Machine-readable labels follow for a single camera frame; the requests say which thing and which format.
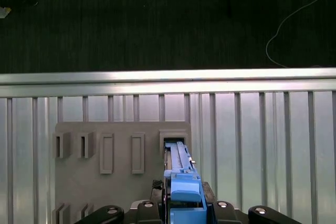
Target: white cable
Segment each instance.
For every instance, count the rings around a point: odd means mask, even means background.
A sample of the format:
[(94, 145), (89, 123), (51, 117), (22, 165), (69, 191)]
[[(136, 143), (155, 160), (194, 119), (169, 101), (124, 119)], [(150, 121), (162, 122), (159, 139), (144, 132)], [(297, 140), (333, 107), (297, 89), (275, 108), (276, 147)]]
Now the white cable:
[(276, 62), (275, 60), (273, 60), (273, 59), (270, 57), (270, 55), (268, 54), (268, 46), (269, 46), (269, 44), (270, 44), (270, 43), (271, 43), (271, 42), (272, 42), (272, 41), (279, 35), (280, 29), (281, 29), (282, 25), (286, 22), (286, 20), (288, 20), (291, 16), (293, 16), (293, 15), (296, 14), (296, 13), (298, 13), (298, 12), (301, 11), (302, 9), (305, 9), (306, 7), (311, 6), (312, 4), (316, 3), (317, 1), (318, 1), (318, 0), (314, 0), (314, 1), (310, 2), (309, 4), (304, 5), (303, 7), (297, 9), (295, 12), (291, 13), (290, 15), (288, 15), (288, 16), (287, 16), (287, 17), (280, 23), (277, 32), (275, 33), (275, 35), (274, 35), (274, 36), (267, 42), (267, 44), (266, 44), (266, 49), (265, 49), (265, 51), (266, 51), (266, 56), (267, 56), (267, 58), (268, 58), (270, 61), (272, 61), (273, 63), (275, 63), (275, 64), (278, 65), (278, 66), (281, 66), (281, 67), (283, 67), (283, 68), (287, 68), (287, 66), (282, 65), (282, 64)]

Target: aluminum rail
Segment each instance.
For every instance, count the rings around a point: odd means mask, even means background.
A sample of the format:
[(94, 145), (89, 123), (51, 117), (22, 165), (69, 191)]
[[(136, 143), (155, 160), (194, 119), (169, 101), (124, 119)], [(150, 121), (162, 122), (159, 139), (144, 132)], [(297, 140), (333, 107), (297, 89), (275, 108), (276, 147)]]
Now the aluminum rail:
[(0, 74), (0, 85), (334, 78), (336, 68), (27, 73)]
[(0, 98), (334, 90), (332, 68), (0, 75)]

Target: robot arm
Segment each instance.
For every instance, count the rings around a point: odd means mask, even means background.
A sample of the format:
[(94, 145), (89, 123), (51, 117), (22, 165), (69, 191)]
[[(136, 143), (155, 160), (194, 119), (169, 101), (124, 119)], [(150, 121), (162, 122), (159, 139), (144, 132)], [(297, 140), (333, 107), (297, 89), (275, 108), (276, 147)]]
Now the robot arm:
[(163, 181), (155, 180), (150, 200), (134, 202), (124, 213), (118, 206), (105, 206), (76, 224), (300, 224), (265, 206), (248, 214), (226, 201), (217, 201), (209, 184), (202, 182), (187, 146), (164, 143)]

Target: dark carpet floor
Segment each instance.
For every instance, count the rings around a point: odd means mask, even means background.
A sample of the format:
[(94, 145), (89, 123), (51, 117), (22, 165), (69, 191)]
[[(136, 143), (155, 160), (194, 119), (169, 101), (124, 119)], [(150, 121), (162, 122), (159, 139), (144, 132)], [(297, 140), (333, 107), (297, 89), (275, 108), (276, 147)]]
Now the dark carpet floor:
[[(232, 15), (228, 0), (38, 1), (0, 20), (0, 73), (275, 67), (267, 41), (311, 0), (231, 0)], [(290, 18), (269, 52), (336, 66), (336, 0)]]

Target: screw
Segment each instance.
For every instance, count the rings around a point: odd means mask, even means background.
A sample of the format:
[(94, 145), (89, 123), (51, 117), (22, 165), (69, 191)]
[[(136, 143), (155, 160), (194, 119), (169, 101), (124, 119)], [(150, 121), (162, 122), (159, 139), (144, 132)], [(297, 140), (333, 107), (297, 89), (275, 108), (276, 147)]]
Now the screw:
[(256, 212), (260, 213), (261, 215), (264, 215), (266, 213), (266, 210), (264, 208), (256, 208)]
[(111, 214), (111, 215), (113, 215), (113, 214), (115, 214), (117, 212), (117, 210), (115, 209), (115, 208), (110, 208), (108, 211), (107, 211), (107, 213), (108, 214)]
[(218, 205), (220, 206), (220, 207), (227, 207), (227, 203), (225, 203), (225, 202), (218, 202)]
[(145, 207), (152, 207), (153, 203), (151, 203), (151, 202), (145, 202), (144, 206)]

